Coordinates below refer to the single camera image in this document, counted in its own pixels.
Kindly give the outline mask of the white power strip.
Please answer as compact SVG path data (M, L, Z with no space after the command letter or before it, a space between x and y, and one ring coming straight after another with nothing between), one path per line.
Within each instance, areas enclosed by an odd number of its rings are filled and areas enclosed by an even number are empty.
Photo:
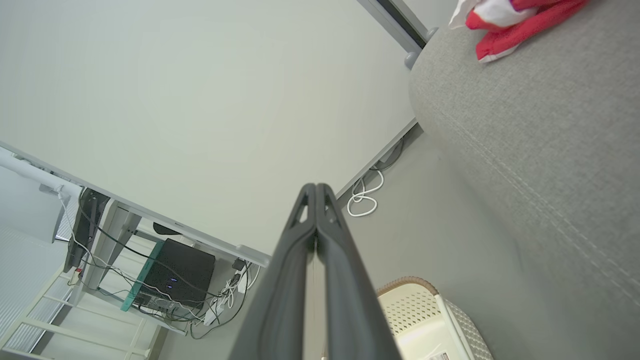
M206 313L202 324L204 326L210 326L214 322L220 322L220 315L226 308L226 301L223 298L213 298L207 305Z

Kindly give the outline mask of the teal metal frame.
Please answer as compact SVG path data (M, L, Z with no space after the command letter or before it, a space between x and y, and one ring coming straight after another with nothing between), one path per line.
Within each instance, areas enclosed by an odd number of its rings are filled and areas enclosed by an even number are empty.
M164 240L156 242L146 262L144 262L144 265L142 266L142 269L140 270L137 278L135 278L134 285L131 287L128 296L126 296L125 300L119 308L122 312L128 312L138 296L142 296L142 294L148 291L151 291L153 293L154 289L151 287L151 285L146 284L146 277L149 275L156 258L162 250L164 243Z

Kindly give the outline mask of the white desk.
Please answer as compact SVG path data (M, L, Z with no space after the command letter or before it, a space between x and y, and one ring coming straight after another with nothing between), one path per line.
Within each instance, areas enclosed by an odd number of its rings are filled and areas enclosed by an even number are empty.
M87 258L86 275L82 278L84 283L78 285L78 290L73 292L75 299L80 298L80 292L85 292L107 301L117 308L121 308L125 298L130 294L131 287L135 284L139 273L137 275L124 276L126 281L131 282L131 285L125 289L121 295L108 293L100 287L100 284L106 275L115 273L114 262L121 255L131 237L146 239L155 244L160 240L173 239L195 249L199 249L200 247L195 239L187 237L184 234L178 234L171 228L162 227L163 232L161 234L155 233L155 231L151 230L151 227L147 227L146 225L143 226L142 230L139 230L138 226L143 217L135 212L131 212L130 207L122 205L118 201L109 201L106 208L106 212L102 215L100 224L97 226L98 233L94 239L96 243L93 248L90 248L91 253L96 253L98 257L101 257L103 260L94 259L92 256ZM138 306L133 304L129 310L137 309ZM202 309L196 312L193 312L190 308L181 310L178 314L169 310L160 311L144 306L143 309L144 312L142 312L142 314L147 317L159 315L163 321L195 322L199 324L204 320L205 312L208 309L208 301L205 300Z

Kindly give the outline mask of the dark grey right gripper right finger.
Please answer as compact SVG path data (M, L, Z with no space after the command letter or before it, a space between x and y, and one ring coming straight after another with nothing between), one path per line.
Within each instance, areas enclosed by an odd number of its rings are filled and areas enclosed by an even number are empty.
M320 183L316 196L317 253L326 272L328 360L402 360L333 190Z

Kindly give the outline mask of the red garment with white lining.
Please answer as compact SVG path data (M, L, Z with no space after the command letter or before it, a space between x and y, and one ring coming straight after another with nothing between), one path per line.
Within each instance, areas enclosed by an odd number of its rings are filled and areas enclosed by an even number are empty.
M522 43L535 35L571 18L589 0L511 0L517 10L537 7L537 13L521 23L503 30L485 30L475 47L480 63L489 63L512 54Z

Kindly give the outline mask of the grey fabric sofa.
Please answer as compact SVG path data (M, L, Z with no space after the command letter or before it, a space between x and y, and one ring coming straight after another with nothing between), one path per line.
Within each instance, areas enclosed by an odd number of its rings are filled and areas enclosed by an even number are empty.
M491 63L482 37L435 32L416 118L553 285L574 348L640 360L640 0L589 0Z

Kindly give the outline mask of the beige perforated laundry basket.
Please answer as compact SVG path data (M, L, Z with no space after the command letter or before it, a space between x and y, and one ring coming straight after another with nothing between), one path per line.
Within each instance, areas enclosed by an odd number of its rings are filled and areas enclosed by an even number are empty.
M470 316L427 280L404 276L376 292L403 360L494 360Z

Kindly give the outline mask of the narrow white partition panel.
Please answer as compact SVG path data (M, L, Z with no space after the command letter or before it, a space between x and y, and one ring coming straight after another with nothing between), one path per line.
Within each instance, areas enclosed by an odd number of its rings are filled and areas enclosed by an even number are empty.
M448 27L458 0L403 0L427 28Z

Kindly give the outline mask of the wide white partition panel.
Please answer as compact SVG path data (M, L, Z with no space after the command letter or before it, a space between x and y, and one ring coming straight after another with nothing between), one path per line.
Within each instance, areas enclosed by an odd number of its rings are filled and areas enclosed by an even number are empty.
M357 0L0 0L0 146L267 266L416 122L406 55Z

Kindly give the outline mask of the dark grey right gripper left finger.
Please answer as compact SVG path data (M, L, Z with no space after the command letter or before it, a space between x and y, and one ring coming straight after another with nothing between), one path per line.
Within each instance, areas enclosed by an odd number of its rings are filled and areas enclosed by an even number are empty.
M316 185L305 184L228 360L302 360L307 258L316 231Z

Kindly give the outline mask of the red garment with white stripes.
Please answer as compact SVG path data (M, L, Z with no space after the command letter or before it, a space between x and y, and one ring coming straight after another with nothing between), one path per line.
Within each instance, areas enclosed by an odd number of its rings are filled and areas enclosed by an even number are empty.
M500 31L531 18L537 11L537 7L518 10L511 0L458 0L448 27Z

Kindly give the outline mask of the black computer tower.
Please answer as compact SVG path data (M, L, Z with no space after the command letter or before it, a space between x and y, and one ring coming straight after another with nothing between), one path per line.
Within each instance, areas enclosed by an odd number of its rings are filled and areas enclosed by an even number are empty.
M209 296L217 258L170 238L152 255L156 260L144 271L134 305L174 314L186 308L201 310Z

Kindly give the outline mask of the grey partition foot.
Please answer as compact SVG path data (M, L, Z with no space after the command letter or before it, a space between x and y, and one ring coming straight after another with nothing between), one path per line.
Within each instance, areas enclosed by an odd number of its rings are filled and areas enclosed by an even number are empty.
M427 30L427 33L425 35L425 43L429 43L429 41L433 38L433 36L436 34L436 32L438 32L439 27L433 27ZM406 57L404 58L404 65L409 69L412 70L414 64L416 63L419 55L421 54L422 50L419 50L418 52L412 51L407 53Z

